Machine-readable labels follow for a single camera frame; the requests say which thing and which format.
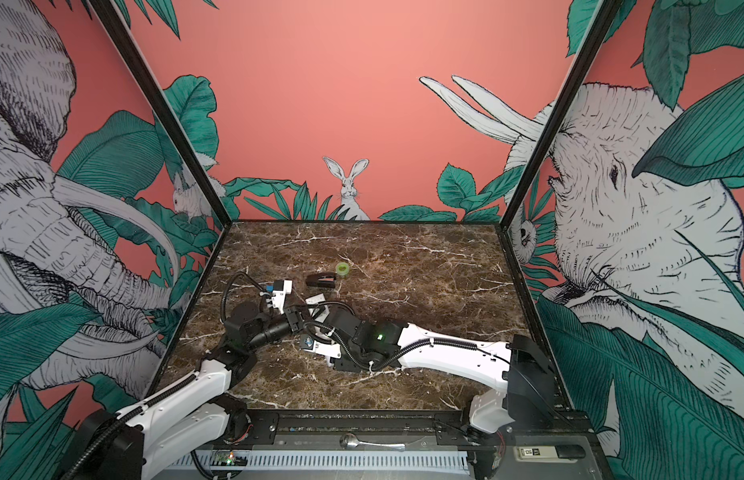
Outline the white remote control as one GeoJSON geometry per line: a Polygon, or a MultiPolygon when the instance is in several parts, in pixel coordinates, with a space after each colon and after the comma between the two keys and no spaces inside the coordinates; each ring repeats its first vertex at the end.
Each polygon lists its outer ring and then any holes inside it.
{"type": "MultiPolygon", "coordinates": [[[[316,322],[323,323],[324,320],[328,317],[328,315],[330,313],[330,306],[329,305],[322,305],[322,302],[325,302],[325,301],[326,301],[326,298],[324,297],[323,294],[315,295],[313,297],[309,297],[309,298],[306,299],[306,302],[309,305],[309,312],[310,312],[312,318],[316,322]]],[[[329,337],[327,337],[321,330],[314,329],[313,333],[306,333],[306,334],[307,335],[310,335],[312,338],[314,338],[315,340],[320,341],[322,343],[327,343],[327,344],[329,344],[329,343],[336,343],[336,344],[338,344],[334,340],[331,340],[329,337]]],[[[328,366],[332,367],[335,360],[333,360],[331,363],[329,363],[326,360],[326,363],[327,363],[328,366]]]]}

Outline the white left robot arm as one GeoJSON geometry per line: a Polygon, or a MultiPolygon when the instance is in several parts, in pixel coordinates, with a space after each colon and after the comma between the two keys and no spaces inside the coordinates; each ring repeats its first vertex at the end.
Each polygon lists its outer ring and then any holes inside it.
{"type": "Polygon", "coordinates": [[[261,430],[258,419],[228,392],[253,370],[259,348],[302,332],[312,319],[305,305],[269,313],[240,304],[196,370],[114,414],[87,417],[56,478],[151,479],[209,442],[237,446],[253,438],[261,430]]]}

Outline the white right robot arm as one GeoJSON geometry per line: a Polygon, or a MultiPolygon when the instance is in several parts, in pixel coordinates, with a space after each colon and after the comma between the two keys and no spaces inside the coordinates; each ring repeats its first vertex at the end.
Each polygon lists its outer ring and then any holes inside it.
{"type": "Polygon", "coordinates": [[[311,351],[336,370],[377,373],[386,369],[428,369],[480,383],[468,425],[485,433],[516,424],[552,425],[557,385],[553,363],[531,338],[483,342],[426,330],[402,321],[371,323],[347,304],[320,296],[308,300],[314,324],[311,351]]]}

